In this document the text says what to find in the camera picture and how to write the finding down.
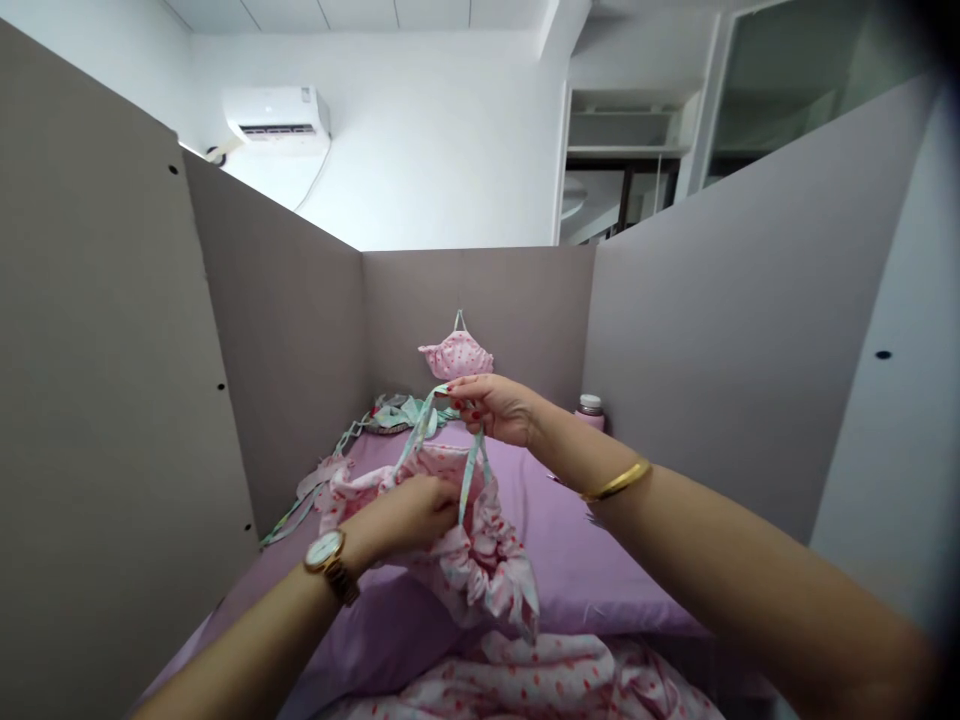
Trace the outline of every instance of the forearm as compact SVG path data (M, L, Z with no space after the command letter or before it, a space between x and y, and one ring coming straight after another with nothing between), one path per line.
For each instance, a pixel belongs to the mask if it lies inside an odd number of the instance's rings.
M350 521L344 531L342 561L358 578L377 551ZM326 579L298 564L150 698L135 720L276 717L339 611Z
M578 492L637 462L569 413L537 411L531 452ZM761 664L798 710L894 717L929 666L906 621L736 503L663 467L591 510L667 592Z

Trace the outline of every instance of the wristwatch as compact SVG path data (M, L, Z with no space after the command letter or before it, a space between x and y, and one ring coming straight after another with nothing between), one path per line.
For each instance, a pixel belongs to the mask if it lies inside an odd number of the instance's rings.
M340 562L346 540L347 536L343 530L331 530L324 534L307 548L303 566L307 572L322 574L330 583L330 588L337 599L350 607L360 597L360 589Z

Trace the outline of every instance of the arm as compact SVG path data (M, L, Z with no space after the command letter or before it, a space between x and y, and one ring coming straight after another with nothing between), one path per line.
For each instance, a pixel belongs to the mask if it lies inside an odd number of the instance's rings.
M456 524L458 496L437 478L410 478L341 525L341 561L356 580L378 560L428 545ZM326 579L299 564L134 720L276 717L339 611Z
M636 452L496 376L451 383L473 431L528 447L577 492ZM591 509L668 593L752 655L804 717L899 718L915 709L932 654L910 623L743 507L667 468Z

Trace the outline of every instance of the bed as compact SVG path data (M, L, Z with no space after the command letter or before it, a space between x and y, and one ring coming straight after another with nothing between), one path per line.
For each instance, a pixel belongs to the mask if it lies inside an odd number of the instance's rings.
M355 463L352 473L394 464L407 436L361 435L348 452ZM450 423L432 439L463 447L471 440L460 422ZM592 524L579 498L552 480L529 452L493 440L488 441L488 452L503 513L516 526L533 563L542 632L642 633L721 709L766 704L773 696L770 686L720 647L610 535ZM267 547L146 694L301 562L317 536L318 523L318 514L311 512L288 538ZM360 587L361 600L341 612L318 647L279 716L283 720L305 720L351 693L396 692L445 655L469 649L489 629L454 625L440 601L402 568L370 571ZM755 715L752 710L746 714Z

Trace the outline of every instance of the gold watch strap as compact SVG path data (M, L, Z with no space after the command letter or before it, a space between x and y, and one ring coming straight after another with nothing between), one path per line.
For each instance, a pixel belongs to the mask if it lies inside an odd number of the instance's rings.
M650 461L645 458L640 458L640 462L634 465L632 468L627 470L622 475L618 476L614 480L611 480L602 488L592 493L582 493L581 498L585 502L595 503L600 502L601 500L606 500L608 497L612 497L619 492L623 492L628 487L633 485L635 482L643 478L649 471L652 465Z
M323 576L327 578L333 594L345 606L350 607L360 597L360 589L350 577L350 573L340 562L339 556L334 557L323 569Z

